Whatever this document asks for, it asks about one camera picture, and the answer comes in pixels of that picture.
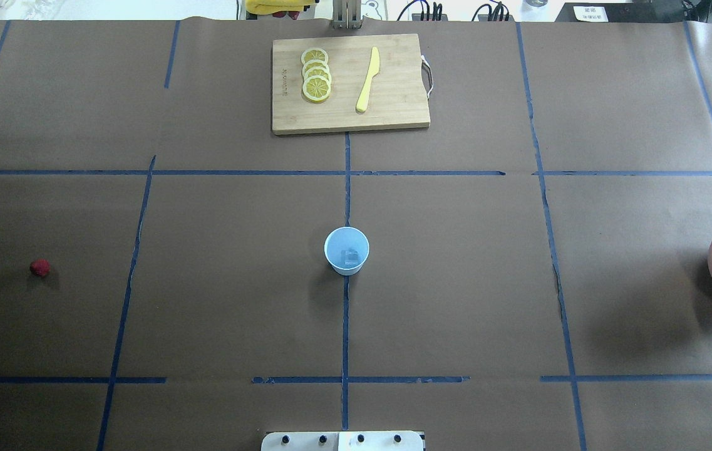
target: lemon slice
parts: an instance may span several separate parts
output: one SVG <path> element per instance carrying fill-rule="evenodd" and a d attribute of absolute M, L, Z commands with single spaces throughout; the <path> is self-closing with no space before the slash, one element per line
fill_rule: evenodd
<path fill-rule="evenodd" d="M 307 63 L 311 60 L 321 60 L 323 63 L 328 62 L 328 52 L 321 48 L 310 48 L 303 52 L 301 63 Z"/>
<path fill-rule="evenodd" d="M 308 69 L 303 74 L 303 80 L 306 80 L 308 77 L 313 77 L 314 75 L 321 75 L 328 79 L 328 81 L 331 81 L 331 72 L 326 68 L 322 68 L 322 66 L 314 66 L 313 68 Z"/>
<path fill-rule="evenodd" d="M 311 68 L 324 68 L 328 72 L 331 71 L 331 69 L 328 68 L 328 64 L 325 63 L 323 60 L 308 60 L 303 65 L 303 71 L 301 71 L 301 73 L 305 74 L 306 72 L 308 72 L 308 69 Z"/>
<path fill-rule="evenodd" d="M 314 103 L 324 102 L 331 94 L 331 82 L 322 75 L 312 75 L 303 82 L 303 95 Z"/>

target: yellow towel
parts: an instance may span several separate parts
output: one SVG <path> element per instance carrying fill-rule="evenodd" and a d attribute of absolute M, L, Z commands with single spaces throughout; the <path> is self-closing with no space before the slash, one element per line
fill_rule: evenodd
<path fill-rule="evenodd" d="M 314 0 L 246 0 L 244 8 L 250 14 L 272 14 L 281 11 L 303 11 L 305 6 L 313 5 Z"/>

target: wooden cutting board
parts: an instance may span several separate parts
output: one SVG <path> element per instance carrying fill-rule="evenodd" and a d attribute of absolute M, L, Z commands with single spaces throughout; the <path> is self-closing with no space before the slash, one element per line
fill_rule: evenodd
<path fill-rule="evenodd" d="M 359 113 L 356 100 L 373 46 L 381 54 L 381 72 L 373 79 L 367 111 Z M 323 103 L 311 103 L 303 97 L 301 55 L 308 48 L 328 52 L 333 89 Z M 273 41 L 272 131 L 292 135 L 427 127 L 431 116 L 420 54 L 416 34 Z"/>

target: blue cup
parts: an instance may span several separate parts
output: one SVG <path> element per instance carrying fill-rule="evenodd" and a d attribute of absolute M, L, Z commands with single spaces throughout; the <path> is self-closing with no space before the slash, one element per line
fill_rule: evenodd
<path fill-rule="evenodd" d="M 325 239 L 325 257 L 339 274 L 358 273 L 369 255 L 367 237 L 353 227 L 340 227 Z"/>

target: red object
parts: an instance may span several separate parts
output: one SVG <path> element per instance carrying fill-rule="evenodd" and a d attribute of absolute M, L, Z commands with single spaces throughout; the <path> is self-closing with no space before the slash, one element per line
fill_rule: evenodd
<path fill-rule="evenodd" d="M 38 275 L 38 277 L 44 277 L 49 274 L 49 262 L 44 259 L 35 260 L 35 262 L 30 263 L 30 272 Z"/>

